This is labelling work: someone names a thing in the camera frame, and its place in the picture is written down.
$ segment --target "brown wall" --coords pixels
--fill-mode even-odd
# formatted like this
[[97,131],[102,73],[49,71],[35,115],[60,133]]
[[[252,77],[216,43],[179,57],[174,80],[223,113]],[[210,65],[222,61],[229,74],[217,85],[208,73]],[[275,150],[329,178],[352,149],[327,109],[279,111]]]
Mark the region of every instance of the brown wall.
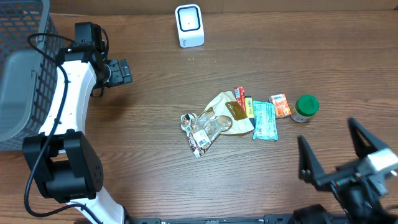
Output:
[[173,14],[197,3],[202,13],[392,10],[398,0],[51,0],[52,13],[82,15]]

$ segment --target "green lid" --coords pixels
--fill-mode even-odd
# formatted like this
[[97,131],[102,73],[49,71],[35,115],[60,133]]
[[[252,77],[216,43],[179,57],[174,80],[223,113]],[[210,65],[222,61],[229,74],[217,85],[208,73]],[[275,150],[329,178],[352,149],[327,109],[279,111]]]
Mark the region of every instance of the green lid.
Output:
[[302,116],[312,116],[319,110],[319,101],[313,95],[303,95],[297,100],[295,107]]

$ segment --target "red package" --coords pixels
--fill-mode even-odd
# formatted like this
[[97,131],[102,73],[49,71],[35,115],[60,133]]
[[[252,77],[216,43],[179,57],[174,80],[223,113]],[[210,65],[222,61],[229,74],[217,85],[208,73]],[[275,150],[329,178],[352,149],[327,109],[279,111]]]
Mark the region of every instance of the red package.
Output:
[[243,111],[246,111],[244,107],[244,87],[237,86],[234,88],[234,92],[235,92],[236,101],[239,103],[239,105],[241,105]]

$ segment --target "brown label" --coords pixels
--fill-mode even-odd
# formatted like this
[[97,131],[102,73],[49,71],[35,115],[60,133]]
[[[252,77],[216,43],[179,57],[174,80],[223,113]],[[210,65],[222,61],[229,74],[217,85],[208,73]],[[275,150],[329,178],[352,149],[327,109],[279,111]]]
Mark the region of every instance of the brown label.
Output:
[[228,108],[229,112],[231,112],[236,121],[248,117],[237,101],[226,102],[225,106]]

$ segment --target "small container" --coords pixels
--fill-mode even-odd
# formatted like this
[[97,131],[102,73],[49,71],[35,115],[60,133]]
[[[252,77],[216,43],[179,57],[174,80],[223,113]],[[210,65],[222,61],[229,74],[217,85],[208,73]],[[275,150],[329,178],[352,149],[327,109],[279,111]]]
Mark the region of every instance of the small container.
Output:
[[301,96],[292,111],[290,117],[299,123],[307,122],[319,110],[319,101],[313,95]]

